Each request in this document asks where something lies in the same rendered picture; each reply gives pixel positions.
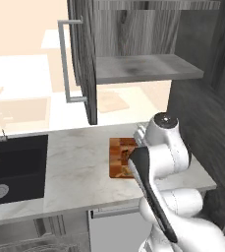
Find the grey lower cupboard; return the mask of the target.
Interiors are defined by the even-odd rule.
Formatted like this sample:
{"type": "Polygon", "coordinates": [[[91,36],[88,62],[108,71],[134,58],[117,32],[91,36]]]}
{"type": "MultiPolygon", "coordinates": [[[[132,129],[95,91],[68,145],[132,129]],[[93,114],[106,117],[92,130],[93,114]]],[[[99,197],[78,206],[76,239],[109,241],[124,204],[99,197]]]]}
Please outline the grey lower cupboard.
{"type": "Polygon", "coordinates": [[[0,225],[0,245],[42,237],[59,237],[67,243],[78,244],[81,252],[90,252],[87,212],[0,225]]]}

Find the grey dishwasher front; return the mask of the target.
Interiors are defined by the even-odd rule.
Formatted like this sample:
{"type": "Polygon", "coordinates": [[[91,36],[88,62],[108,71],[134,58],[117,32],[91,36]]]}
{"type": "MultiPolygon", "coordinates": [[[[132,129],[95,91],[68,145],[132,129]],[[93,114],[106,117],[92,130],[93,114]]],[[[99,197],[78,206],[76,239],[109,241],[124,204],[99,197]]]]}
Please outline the grey dishwasher front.
{"type": "MultiPolygon", "coordinates": [[[[109,211],[137,206],[99,208],[92,211],[109,211]]],[[[92,219],[88,213],[91,252],[138,252],[149,236],[151,223],[145,221],[140,212],[92,219]]]]}

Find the dark wood tall cabinet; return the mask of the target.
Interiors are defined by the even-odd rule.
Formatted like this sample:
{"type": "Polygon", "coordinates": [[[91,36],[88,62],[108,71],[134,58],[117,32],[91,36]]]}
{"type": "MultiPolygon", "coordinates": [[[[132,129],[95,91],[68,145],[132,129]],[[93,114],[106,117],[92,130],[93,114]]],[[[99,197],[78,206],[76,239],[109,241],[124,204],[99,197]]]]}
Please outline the dark wood tall cabinet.
{"type": "Polygon", "coordinates": [[[203,77],[171,84],[167,110],[179,118],[183,138],[217,184],[203,214],[225,225],[225,0],[221,0],[203,77]]]}

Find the wooden cutting board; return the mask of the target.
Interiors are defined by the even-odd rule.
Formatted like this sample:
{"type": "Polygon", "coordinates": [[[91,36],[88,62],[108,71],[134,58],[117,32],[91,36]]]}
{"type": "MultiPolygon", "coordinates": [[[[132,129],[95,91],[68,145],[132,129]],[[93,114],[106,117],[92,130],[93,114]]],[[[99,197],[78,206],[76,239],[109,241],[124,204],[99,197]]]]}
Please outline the wooden cutting board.
{"type": "Polygon", "coordinates": [[[121,172],[121,152],[129,148],[135,149],[137,143],[134,138],[110,138],[109,139],[109,176],[111,178],[133,179],[132,177],[123,177],[121,172]]]}

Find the black sink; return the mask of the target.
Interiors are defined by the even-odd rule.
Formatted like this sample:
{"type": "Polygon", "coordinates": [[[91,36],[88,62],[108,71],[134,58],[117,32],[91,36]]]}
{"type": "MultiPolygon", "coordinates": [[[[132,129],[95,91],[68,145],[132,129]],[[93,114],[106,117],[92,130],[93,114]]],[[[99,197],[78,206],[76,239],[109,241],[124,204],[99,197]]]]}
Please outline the black sink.
{"type": "Polygon", "coordinates": [[[44,197],[48,136],[0,143],[0,204],[44,197]]]}

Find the brown meat piece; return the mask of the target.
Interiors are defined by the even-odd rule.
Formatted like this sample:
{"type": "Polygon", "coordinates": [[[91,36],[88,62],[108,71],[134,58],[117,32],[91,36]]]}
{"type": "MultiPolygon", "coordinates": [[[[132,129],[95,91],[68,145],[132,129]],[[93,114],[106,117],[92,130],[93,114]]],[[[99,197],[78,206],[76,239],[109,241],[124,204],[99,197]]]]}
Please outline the brown meat piece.
{"type": "Polygon", "coordinates": [[[128,166],[128,159],[130,154],[132,153],[134,149],[129,148],[127,150],[122,150],[121,152],[121,172],[120,175],[123,177],[132,177],[132,171],[128,166]]]}

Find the dark wood cabinet door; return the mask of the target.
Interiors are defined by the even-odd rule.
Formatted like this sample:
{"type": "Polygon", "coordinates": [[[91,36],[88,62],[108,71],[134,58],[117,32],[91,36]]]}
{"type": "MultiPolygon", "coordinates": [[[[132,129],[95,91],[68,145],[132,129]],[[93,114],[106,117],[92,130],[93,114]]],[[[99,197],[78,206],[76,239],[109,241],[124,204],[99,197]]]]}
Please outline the dark wood cabinet door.
{"type": "Polygon", "coordinates": [[[94,0],[67,0],[70,20],[81,20],[81,24],[69,25],[71,52],[76,84],[81,87],[87,121],[97,124],[96,99],[96,53],[94,0]]]}

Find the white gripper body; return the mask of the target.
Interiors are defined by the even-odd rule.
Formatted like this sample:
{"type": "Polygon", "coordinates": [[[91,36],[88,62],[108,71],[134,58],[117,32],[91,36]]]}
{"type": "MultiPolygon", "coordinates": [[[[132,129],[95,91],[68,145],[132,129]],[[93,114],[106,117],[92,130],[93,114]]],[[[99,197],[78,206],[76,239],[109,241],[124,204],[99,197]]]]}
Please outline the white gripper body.
{"type": "Polygon", "coordinates": [[[134,133],[134,139],[138,146],[146,145],[144,136],[145,136],[145,127],[142,124],[138,124],[137,130],[134,133]]]}

